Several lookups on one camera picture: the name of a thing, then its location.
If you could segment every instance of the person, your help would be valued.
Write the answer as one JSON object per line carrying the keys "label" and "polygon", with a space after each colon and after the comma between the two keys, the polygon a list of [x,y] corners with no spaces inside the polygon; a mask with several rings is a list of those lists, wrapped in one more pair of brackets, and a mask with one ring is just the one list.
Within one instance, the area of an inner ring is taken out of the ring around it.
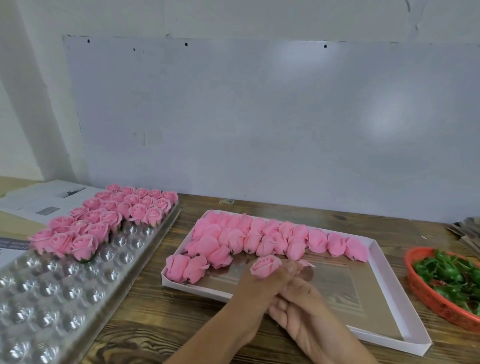
{"label": "person", "polygon": [[265,312],[315,364],[378,364],[287,261],[264,279],[245,269],[230,301],[165,364],[228,364],[257,333]]}

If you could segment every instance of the basket rim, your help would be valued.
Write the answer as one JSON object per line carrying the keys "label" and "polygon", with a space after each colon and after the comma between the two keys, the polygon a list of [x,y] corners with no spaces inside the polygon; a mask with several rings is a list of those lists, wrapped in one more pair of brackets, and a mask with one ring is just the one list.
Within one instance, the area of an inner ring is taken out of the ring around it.
{"label": "basket rim", "polygon": [[[432,288],[430,288],[428,286],[428,284],[426,284],[423,279],[417,274],[417,272],[415,272],[415,270],[413,269],[412,267],[412,263],[413,263],[413,258],[412,258],[412,255],[414,253],[417,253],[417,252],[423,252],[425,255],[423,256],[423,258],[427,257],[427,254],[428,253],[432,253],[433,251],[435,250],[435,248],[431,248],[431,247],[427,247],[427,246],[417,246],[417,247],[414,247],[414,248],[410,248],[407,250],[407,252],[405,253],[405,257],[404,257],[404,260],[405,260],[405,265],[407,266],[407,271],[409,274],[413,274],[417,281],[420,282],[420,286],[422,288],[424,288],[425,290],[427,290],[429,293],[433,294],[433,296],[438,300],[440,301],[440,303],[443,303],[445,304],[446,306],[448,306],[448,308],[451,308],[452,310],[456,311],[457,313],[461,314],[462,316],[465,316],[469,319],[471,319],[472,321],[475,321],[476,323],[480,324],[480,316],[477,316],[473,313],[470,313],[468,312],[467,310],[461,308],[460,306],[457,306],[455,303],[449,301],[448,299],[446,299],[445,297],[443,297],[441,294],[435,292]],[[453,252],[449,252],[449,251],[445,251],[448,255],[456,255],[458,256],[459,258],[463,258],[463,259],[466,259],[464,256],[460,255],[460,254],[457,254],[457,253],[453,253]],[[480,268],[480,265],[479,263],[477,262],[474,262],[475,265],[477,265],[479,268]]]}

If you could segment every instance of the plastic tray with round cavities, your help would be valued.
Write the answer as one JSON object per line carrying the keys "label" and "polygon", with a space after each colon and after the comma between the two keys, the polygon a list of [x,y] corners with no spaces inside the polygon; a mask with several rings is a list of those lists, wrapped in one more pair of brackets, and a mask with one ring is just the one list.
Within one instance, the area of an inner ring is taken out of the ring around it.
{"label": "plastic tray with round cavities", "polygon": [[180,213],[157,228],[125,222],[95,258],[26,252],[0,270],[0,364],[76,364]]}

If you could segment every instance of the brown tabletop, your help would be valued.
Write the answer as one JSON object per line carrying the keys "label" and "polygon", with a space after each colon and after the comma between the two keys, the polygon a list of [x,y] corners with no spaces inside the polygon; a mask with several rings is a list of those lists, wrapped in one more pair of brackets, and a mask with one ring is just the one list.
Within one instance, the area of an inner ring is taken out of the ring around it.
{"label": "brown tabletop", "polygon": [[[214,197],[180,195],[180,216],[98,335],[83,363],[162,363],[220,310],[223,306],[220,302],[162,287],[160,277],[166,257],[175,252],[196,220],[209,209],[245,212],[375,239],[434,342],[423,358],[365,343],[378,361],[480,363],[480,334],[437,317],[417,300],[406,283],[403,255],[408,248],[431,246],[471,256],[444,224],[239,200],[233,205],[218,202],[219,198]],[[265,316],[253,342],[242,348],[232,363],[311,362],[285,331]]]}

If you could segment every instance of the hand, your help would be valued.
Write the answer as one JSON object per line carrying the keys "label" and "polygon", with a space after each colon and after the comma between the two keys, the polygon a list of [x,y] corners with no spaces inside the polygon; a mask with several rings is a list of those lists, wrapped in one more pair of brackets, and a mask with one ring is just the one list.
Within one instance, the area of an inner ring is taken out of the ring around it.
{"label": "hand", "polygon": [[285,260],[270,276],[258,279],[250,273],[253,263],[246,266],[232,298],[222,309],[241,331],[240,347],[253,340],[275,295],[303,269],[300,263]]}
{"label": "hand", "polygon": [[268,313],[314,363],[377,363],[314,286],[293,278],[280,294]]}

